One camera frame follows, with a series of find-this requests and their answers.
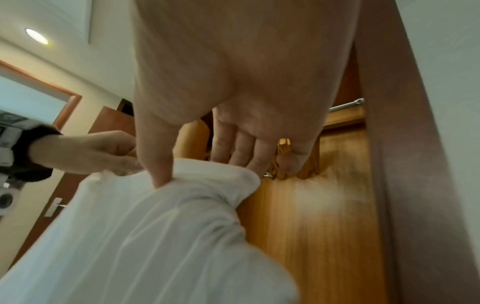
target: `white ceiling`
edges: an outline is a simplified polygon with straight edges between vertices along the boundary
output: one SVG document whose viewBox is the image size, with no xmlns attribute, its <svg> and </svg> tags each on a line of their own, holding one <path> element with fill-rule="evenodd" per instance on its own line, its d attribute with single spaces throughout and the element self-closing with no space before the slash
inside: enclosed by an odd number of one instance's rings
<svg viewBox="0 0 480 304">
<path fill-rule="evenodd" d="M 132 99 L 130 0 L 1 0 L 0 37 L 120 97 Z M 50 42 L 25 33 L 31 28 Z"/>
</svg>

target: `ceiling light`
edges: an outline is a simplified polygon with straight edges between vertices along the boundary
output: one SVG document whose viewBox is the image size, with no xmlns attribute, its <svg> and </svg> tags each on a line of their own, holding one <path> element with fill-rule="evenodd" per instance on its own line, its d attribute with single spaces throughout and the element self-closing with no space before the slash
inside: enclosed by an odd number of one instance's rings
<svg viewBox="0 0 480 304">
<path fill-rule="evenodd" d="M 43 37 L 39 32 L 32 29 L 25 29 L 25 32 L 32 37 L 35 41 L 40 42 L 43 45 L 49 44 L 49 41 Z"/>
</svg>

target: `hand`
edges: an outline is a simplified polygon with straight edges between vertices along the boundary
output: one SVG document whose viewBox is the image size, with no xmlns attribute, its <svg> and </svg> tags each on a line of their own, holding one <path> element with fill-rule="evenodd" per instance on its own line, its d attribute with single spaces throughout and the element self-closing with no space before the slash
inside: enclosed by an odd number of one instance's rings
<svg viewBox="0 0 480 304">
<path fill-rule="evenodd" d="M 333 103 L 359 0 L 135 0 L 138 155 L 154 186 L 172 176 L 180 127 L 213 109 L 211 159 L 262 176 L 297 173 Z"/>
<path fill-rule="evenodd" d="M 127 156 L 136 145 L 135 137 L 122 131 L 82 136 L 48 135 L 30 145 L 28 156 L 43 167 L 68 173 L 108 170 L 116 175 L 128 175 L 143 170 L 135 157 Z"/>
</svg>

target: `silver door handle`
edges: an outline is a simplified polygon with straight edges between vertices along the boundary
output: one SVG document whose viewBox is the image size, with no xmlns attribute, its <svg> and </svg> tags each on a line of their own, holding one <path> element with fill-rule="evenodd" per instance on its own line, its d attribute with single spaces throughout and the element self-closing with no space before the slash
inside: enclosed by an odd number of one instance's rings
<svg viewBox="0 0 480 304">
<path fill-rule="evenodd" d="M 63 205 L 63 204 L 60 204 L 62 202 L 62 199 L 60 197 L 56 197 L 53 199 L 53 202 L 51 202 L 51 205 L 50 207 L 48 207 L 47 211 L 45 212 L 45 215 L 44 217 L 52 217 L 55 213 L 55 210 L 58 208 L 58 207 L 62 207 L 62 208 L 65 208 L 67 207 L 68 205 Z"/>
</svg>

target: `white fabric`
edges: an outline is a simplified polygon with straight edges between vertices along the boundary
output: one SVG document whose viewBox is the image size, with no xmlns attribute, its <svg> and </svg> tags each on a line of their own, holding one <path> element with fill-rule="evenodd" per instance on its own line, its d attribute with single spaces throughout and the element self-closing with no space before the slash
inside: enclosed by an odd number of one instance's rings
<svg viewBox="0 0 480 304">
<path fill-rule="evenodd" d="M 259 186 L 243 168 L 177 160 L 153 190 L 146 172 L 94 174 L 0 280 L 0 303 L 291 303 L 289 274 L 245 241 L 235 208 Z"/>
</svg>

